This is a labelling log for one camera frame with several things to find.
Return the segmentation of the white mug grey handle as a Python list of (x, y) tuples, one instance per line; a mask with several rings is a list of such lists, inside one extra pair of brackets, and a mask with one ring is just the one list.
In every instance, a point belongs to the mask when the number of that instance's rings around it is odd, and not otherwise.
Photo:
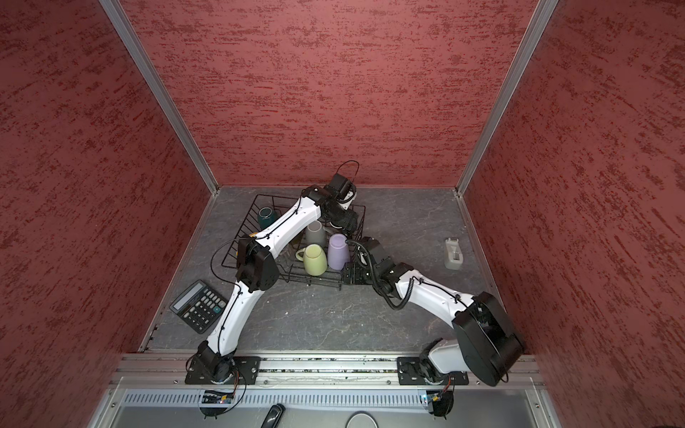
[(328, 239), (326, 238), (326, 230), (323, 224), (315, 220), (310, 223), (305, 229), (305, 238), (308, 245), (316, 244), (321, 248), (326, 247)]

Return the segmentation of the lilac plastic cup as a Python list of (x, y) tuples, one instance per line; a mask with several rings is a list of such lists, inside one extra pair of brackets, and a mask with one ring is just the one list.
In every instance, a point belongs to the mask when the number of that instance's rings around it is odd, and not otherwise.
[(328, 241), (328, 267), (340, 271), (351, 260), (347, 236), (335, 234)]

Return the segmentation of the black wire dish rack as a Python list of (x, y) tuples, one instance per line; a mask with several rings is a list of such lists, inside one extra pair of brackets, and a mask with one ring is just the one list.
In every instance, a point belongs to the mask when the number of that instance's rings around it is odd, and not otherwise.
[[(280, 196), (274, 194), (257, 194), (253, 198), (252, 204), (244, 216), (239, 230), (230, 246), (223, 245), (219, 251), (220, 261), (215, 261), (212, 257), (212, 266), (221, 266), (224, 269), (237, 269), (238, 240), (244, 235), (250, 235), (262, 231), (259, 224), (259, 211), (263, 208), (271, 208), (279, 218), (285, 214), (295, 203), (295, 197)], [(334, 287), (340, 290), (344, 285), (342, 273), (334, 269), (328, 269), (322, 276), (310, 276), (306, 273), (302, 261), (296, 259), (296, 252), (304, 249), (308, 244), (305, 231), (301, 231), (285, 246), (276, 258), (280, 279), (286, 283), (302, 283), (305, 285), (322, 285)]]

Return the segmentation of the cream mug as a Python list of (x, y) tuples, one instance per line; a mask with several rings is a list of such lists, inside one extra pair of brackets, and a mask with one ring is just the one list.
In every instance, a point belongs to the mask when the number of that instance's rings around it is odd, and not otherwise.
[(299, 250), (295, 256), (303, 263), (304, 270), (309, 276), (322, 276), (328, 269), (326, 253), (318, 244), (308, 245)]

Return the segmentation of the teal green cup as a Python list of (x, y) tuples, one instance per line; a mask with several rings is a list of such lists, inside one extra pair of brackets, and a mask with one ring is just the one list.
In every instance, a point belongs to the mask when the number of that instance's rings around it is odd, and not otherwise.
[(272, 226), (280, 217), (279, 210), (271, 206), (265, 206), (260, 208), (258, 212), (258, 223), (261, 230), (265, 230)]

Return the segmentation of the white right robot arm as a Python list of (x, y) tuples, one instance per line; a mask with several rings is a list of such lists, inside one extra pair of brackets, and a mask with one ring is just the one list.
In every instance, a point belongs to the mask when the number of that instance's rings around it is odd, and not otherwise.
[(441, 384), (456, 372), (469, 372), (492, 387), (508, 381), (526, 345), (494, 295), (466, 294), (436, 283), (395, 262), (374, 238), (346, 242), (355, 256), (345, 265), (345, 278), (371, 286), (392, 310), (414, 304), (453, 329), (454, 338), (437, 339), (419, 354), (417, 372), (426, 382)]

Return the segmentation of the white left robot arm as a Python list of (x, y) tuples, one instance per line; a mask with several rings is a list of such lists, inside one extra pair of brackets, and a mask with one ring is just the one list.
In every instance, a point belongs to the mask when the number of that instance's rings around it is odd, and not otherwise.
[(257, 301), (279, 279), (276, 258), (316, 220), (324, 219), (346, 234), (356, 231), (359, 215), (350, 208), (356, 194), (353, 182), (336, 173), (324, 187), (302, 190), (297, 202), (268, 228), (237, 240), (237, 282), (217, 326), (192, 356), (195, 374), (217, 384), (237, 377), (233, 358), (238, 339)]

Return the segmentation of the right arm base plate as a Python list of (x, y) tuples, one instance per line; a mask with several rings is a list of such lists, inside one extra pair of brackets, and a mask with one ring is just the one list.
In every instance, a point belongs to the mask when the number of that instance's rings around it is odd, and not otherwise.
[(469, 385), (467, 372), (442, 374), (433, 368), (427, 358), (396, 358), (400, 385), (466, 386)]

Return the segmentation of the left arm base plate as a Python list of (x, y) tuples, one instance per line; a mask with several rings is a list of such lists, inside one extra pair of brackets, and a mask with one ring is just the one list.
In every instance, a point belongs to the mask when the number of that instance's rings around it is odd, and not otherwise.
[(254, 385), (258, 376), (260, 362), (259, 357), (234, 357), (229, 369), (228, 377), (222, 381), (215, 381), (205, 374), (200, 362), (196, 357), (190, 358), (187, 365), (187, 374), (184, 383), (187, 385), (234, 385), (235, 383)]

